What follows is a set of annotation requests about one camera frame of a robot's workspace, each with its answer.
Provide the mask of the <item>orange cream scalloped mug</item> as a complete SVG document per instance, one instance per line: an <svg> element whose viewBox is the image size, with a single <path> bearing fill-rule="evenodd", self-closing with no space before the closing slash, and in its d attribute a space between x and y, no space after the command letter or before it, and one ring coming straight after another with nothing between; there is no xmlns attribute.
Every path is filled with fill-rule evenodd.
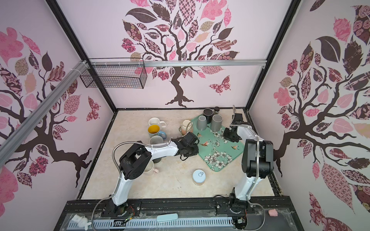
<svg viewBox="0 0 370 231"><path fill-rule="evenodd" d="M179 128L182 135L186 135L193 131L193 122L190 120L184 120Z"/></svg>

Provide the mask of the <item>dark grey mug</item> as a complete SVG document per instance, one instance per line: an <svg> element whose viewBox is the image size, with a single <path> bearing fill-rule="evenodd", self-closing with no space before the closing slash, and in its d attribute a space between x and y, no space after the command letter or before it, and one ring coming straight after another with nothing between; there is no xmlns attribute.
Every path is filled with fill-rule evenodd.
<svg viewBox="0 0 370 231"><path fill-rule="evenodd" d="M223 117L219 114L214 114L211 122L211 131L219 132L222 127Z"/></svg>

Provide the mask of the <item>green floral tray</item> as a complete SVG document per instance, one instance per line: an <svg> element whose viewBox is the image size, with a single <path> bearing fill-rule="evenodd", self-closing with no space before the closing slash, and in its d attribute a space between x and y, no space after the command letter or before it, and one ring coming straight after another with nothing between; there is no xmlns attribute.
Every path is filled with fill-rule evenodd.
<svg viewBox="0 0 370 231"><path fill-rule="evenodd" d="M194 124L193 133L199 139L198 155L212 171L221 171L243 153L242 142L230 142L224 139L224 126L218 132L213 132L209 126L201 131L197 129L198 117L191 121Z"/></svg>

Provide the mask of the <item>light grey mug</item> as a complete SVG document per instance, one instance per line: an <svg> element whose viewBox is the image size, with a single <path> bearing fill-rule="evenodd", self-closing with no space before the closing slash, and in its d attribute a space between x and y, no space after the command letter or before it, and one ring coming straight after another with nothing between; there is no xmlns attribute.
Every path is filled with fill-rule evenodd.
<svg viewBox="0 0 370 231"><path fill-rule="evenodd" d="M199 116L198 120L197 120L197 129L199 131L204 131L204 130L207 129L207 125L208 125L208 123L207 123L206 116L204 116L204 115Z"/></svg>

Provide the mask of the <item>blue iridescent mug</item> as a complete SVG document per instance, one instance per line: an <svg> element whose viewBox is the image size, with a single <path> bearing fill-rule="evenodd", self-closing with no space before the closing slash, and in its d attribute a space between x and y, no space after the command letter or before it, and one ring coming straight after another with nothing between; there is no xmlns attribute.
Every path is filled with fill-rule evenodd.
<svg viewBox="0 0 370 231"><path fill-rule="evenodd" d="M167 139L167 134L163 132L159 125L150 125L147 129L150 138L160 136L163 140Z"/></svg>

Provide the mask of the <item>cream speckled mug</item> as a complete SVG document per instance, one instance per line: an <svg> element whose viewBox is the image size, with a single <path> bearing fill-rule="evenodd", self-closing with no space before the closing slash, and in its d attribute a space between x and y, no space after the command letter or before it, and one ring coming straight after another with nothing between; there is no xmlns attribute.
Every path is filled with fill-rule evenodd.
<svg viewBox="0 0 370 231"><path fill-rule="evenodd" d="M162 144L164 142L163 138L161 136L153 136L149 140L150 145L154 144Z"/></svg>

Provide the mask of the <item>white ribbed-bottom mug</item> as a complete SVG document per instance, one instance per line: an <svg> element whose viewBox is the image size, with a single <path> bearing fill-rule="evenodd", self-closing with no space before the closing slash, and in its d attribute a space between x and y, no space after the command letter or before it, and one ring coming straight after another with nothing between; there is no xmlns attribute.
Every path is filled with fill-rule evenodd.
<svg viewBox="0 0 370 231"><path fill-rule="evenodd" d="M167 124L160 120L159 118L157 117L152 117L149 121L148 121L148 124L149 126L152 126L152 125L158 125L160 128L165 128L167 127Z"/></svg>

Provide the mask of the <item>pink mug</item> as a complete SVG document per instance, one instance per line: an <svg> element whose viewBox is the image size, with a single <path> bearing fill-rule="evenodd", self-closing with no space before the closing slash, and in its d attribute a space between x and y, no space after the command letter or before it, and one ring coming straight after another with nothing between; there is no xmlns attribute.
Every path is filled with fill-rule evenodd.
<svg viewBox="0 0 370 231"><path fill-rule="evenodd" d="M150 176L150 175L157 174L157 173L159 173L159 170L155 168L154 162L150 160L144 170L144 174Z"/></svg>

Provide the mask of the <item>black white mug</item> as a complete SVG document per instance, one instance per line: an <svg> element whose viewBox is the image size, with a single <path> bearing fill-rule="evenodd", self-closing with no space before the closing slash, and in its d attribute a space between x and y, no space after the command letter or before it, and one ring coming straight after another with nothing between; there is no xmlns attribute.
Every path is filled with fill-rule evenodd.
<svg viewBox="0 0 370 231"><path fill-rule="evenodd" d="M161 161L161 158L153 159L154 164L157 164Z"/></svg>

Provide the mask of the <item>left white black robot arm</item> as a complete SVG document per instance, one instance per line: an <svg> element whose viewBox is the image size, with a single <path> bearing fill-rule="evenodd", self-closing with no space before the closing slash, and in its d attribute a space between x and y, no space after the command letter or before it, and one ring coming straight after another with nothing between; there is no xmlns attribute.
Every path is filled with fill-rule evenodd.
<svg viewBox="0 0 370 231"><path fill-rule="evenodd" d="M130 144L131 147L120 157L119 161L116 161L115 152L126 144ZM199 138L191 132L161 144L143 144L140 141L118 144L112 151L112 160L119 172L118 182L111 197L114 205L121 206L127 202L133 181L144 173L150 161L174 156L187 160L199 153L198 144Z"/></svg>

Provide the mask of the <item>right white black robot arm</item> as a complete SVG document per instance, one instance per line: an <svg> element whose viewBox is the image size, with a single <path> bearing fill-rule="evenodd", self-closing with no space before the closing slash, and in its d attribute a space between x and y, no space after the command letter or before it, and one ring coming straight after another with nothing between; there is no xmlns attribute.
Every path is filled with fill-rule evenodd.
<svg viewBox="0 0 370 231"><path fill-rule="evenodd" d="M243 121L243 115L233 113L224 138L231 142L244 141L241 168L243 177L229 195L231 209L245 207L258 183L272 173L273 143L261 138L250 123Z"/></svg>

